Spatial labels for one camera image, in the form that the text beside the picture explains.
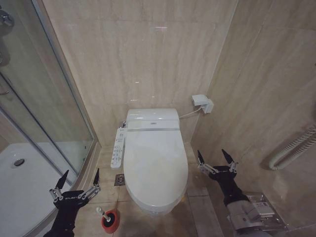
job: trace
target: metal handle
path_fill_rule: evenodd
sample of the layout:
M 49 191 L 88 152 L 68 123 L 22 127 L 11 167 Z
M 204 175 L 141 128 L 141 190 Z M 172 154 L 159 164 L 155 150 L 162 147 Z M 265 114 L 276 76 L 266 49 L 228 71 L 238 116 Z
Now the metal handle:
M 6 94 L 8 94 L 8 93 L 9 93 L 9 91 L 7 90 L 7 91 L 5 91 L 5 92 L 0 93 L 0 95 L 6 95 Z

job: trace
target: wall outlet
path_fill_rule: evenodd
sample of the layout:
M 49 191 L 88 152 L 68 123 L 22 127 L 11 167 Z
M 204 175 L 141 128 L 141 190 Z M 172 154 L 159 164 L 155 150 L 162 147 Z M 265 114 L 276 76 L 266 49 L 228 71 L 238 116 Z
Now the wall outlet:
M 214 103 L 205 95 L 193 95 L 192 101 L 195 106 L 201 106 L 205 114 L 210 113 L 214 107 Z

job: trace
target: toilet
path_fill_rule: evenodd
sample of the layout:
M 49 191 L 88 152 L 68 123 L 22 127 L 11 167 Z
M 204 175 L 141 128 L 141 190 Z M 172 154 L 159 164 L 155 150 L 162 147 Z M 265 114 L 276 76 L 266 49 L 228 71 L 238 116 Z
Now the toilet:
M 151 215 L 169 213 L 182 199 L 188 161 L 175 109 L 133 109 L 126 119 L 125 185 Z

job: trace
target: power cord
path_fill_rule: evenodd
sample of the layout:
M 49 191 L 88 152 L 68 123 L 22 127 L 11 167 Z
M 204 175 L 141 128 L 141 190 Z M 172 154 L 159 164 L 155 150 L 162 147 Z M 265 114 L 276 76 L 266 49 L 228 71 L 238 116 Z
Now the power cord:
M 183 118 L 183 117 L 185 117 L 185 116 L 188 116 L 188 115 L 194 114 L 194 113 L 196 113 L 197 111 L 199 111 L 199 110 L 201 110 L 201 109 L 202 109 L 202 106 L 200 106 L 198 110 L 195 110 L 195 111 L 193 111 L 193 112 L 191 112 L 191 113 L 188 113 L 188 114 L 186 114 L 186 115 L 182 115 L 182 116 L 180 116 L 180 117 L 179 117 L 179 119 L 182 119 L 182 118 Z

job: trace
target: toilet seat lid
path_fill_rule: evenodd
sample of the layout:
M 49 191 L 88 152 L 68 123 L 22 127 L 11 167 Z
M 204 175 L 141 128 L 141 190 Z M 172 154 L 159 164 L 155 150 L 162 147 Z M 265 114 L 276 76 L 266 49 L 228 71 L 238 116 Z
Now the toilet seat lid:
M 188 162 L 179 130 L 127 132 L 123 164 L 126 187 L 145 210 L 172 208 L 186 190 Z

